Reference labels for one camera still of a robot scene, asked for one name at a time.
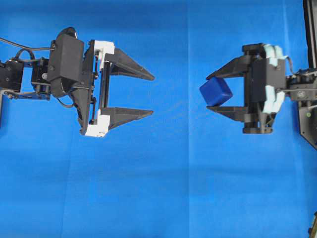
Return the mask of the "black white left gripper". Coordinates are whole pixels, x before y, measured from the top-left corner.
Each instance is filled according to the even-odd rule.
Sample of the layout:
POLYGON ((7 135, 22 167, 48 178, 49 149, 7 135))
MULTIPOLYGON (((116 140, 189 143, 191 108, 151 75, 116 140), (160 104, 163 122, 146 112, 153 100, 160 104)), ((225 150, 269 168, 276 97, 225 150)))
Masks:
POLYGON ((115 48, 113 42, 91 40, 82 67, 81 78, 71 92, 82 135, 105 136, 110 129, 153 114, 149 110, 107 107, 109 74, 155 79, 125 52, 115 48))

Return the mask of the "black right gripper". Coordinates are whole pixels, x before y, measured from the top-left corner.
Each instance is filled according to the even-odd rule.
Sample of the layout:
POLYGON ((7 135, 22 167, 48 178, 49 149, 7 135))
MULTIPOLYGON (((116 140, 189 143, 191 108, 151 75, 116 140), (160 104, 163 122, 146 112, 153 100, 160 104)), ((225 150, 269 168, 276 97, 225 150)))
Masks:
POLYGON ((262 133, 259 125, 258 104, 251 102, 252 63, 261 54, 264 43, 248 44, 242 47, 243 56, 232 59, 225 66, 210 74, 206 80, 217 78, 244 78, 244 107, 212 107, 207 109, 235 121, 244 122, 243 133, 262 133))

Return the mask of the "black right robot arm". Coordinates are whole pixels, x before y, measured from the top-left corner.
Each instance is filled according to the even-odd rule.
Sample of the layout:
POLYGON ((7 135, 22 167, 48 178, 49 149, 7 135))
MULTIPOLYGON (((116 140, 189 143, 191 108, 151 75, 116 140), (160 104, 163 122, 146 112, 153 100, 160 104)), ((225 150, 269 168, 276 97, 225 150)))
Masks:
POLYGON ((244 124, 243 133, 272 133, 276 114, 288 96, 304 103, 311 111, 317 98, 317 70, 307 69, 286 76, 286 66, 292 67, 289 56, 280 46, 249 44, 242 47, 243 55, 236 57, 213 72, 200 87, 207 108, 244 124), (224 107, 232 96, 225 79, 243 77, 244 105, 224 107))

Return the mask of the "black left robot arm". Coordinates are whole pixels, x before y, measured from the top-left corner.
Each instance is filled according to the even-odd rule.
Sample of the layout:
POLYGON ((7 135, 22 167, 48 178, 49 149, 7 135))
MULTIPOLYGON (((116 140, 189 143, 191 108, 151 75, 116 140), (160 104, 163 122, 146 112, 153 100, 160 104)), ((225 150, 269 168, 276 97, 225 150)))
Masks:
POLYGON ((1 96, 32 100, 68 96, 77 110, 81 134, 91 137, 104 137, 117 126, 152 114, 108 106, 112 75, 154 79, 113 42, 91 40, 85 50, 81 40, 62 34, 52 41, 47 59, 35 58, 33 48, 23 46, 20 50, 30 58, 16 55, 0 65, 1 96))

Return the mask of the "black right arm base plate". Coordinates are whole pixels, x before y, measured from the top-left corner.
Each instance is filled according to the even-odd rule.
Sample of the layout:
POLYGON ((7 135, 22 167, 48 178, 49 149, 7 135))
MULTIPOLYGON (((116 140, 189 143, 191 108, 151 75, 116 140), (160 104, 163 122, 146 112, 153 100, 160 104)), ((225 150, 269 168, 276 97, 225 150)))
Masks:
POLYGON ((317 102, 298 102, 300 134, 317 148, 317 102))

